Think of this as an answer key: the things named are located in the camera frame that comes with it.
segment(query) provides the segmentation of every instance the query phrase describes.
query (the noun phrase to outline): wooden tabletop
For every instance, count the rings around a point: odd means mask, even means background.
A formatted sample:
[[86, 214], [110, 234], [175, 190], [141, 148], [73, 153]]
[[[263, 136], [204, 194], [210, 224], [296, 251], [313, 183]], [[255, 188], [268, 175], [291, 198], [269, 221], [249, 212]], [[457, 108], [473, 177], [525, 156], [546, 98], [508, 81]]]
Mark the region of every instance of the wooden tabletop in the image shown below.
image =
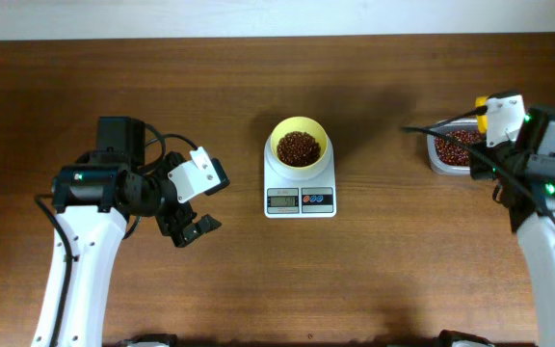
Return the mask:
[[[188, 136], [231, 184], [193, 201], [224, 225], [191, 247], [151, 219], [122, 242], [105, 342], [535, 340], [493, 183], [433, 173], [423, 136], [400, 131], [512, 88], [555, 105], [555, 34], [0, 42], [0, 345], [29, 345], [40, 315], [53, 231], [32, 196], [93, 148], [106, 115]], [[333, 142], [332, 219], [263, 214], [263, 144], [291, 116]]]

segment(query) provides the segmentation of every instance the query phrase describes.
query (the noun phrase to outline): plastic container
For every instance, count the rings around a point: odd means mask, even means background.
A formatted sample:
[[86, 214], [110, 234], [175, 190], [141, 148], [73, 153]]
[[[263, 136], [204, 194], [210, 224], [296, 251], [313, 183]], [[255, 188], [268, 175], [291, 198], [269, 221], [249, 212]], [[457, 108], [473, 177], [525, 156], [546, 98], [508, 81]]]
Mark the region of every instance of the plastic container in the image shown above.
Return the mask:
[[[306, 132], [320, 146], [320, 158], [306, 167], [296, 168], [282, 163], [278, 159], [278, 143], [281, 138], [292, 131]], [[331, 141], [325, 129], [316, 121], [306, 117], [291, 117], [276, 126], [267, 141], [266, 153], [269, 164], [276, 173], [289, 179], [310, 179], [321, 173], [329, 164], [333, 155]]]
[[[452, 123], [441, 126], [440, 128], [432, 129], [440, 134], [447, 134], [457, 130], [467, 130], [479, 132], [477, 127], [477, 120], [456, 120]], [[444, 164], [438, 153], [436, 153], [436, 145], [434, 144], [434, 136], [428, 135], [428, 153], [430, 154], [430, 166], [437, 174], [449, 175], [467, 175], [470, 174], [470, 168], [464, 166], [452, 166]]]

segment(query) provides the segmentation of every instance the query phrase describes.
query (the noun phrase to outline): yellow bowl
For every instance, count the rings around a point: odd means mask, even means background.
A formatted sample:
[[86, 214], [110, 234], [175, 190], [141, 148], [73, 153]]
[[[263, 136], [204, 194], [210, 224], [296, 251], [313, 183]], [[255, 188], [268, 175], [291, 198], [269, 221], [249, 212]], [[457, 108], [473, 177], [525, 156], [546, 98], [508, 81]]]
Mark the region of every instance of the yellow bowl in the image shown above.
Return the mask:
[[[320, 156], [318, 157], [318, 160], [316, 160], [316, 162], [305, 167], [293, 167], [279, 160], [279, 140], [286, 136], [286, 134], [293, 131], [308, 133], [316, 140], [318, 145], [320, 145]], [[289, 119], [281, 121], [271, 133], [271, 152], [282, 165], [294, 170], [307, 170], [320, 162], [321, 159], [323, 159], [323, 157], [325, 156], [325, 152], [327, 152], [327, 141], [327, 133], [325, 132], [325, 129], [323, 129], [323, 127], [318, 123], [318, 121], [309, 119], [307, 117], [291, 117]]]

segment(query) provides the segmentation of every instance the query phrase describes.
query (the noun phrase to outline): green light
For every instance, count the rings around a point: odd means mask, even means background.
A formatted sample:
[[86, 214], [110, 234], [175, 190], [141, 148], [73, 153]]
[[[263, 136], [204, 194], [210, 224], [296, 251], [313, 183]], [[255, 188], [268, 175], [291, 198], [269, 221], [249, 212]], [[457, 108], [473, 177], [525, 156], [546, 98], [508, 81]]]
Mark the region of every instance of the green light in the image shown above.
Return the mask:
[[549, 193], [549, 194], [554, 194], [555, 193], [555, 187], [551, 183], [545, 184], [545, 189], [547, 190], [547, 193]]

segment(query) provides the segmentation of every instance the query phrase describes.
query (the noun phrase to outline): white scale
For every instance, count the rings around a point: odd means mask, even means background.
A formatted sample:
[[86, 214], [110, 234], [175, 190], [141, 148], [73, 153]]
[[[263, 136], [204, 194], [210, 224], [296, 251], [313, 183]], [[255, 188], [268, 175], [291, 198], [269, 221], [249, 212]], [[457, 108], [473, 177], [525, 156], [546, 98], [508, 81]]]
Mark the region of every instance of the white scale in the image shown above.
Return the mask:
[[293, 170], [271, 151], [271, 137], [265, 145], [265, 215], [269, 218], [327, 218], [337, 212], [333, 147], [314, 166]]

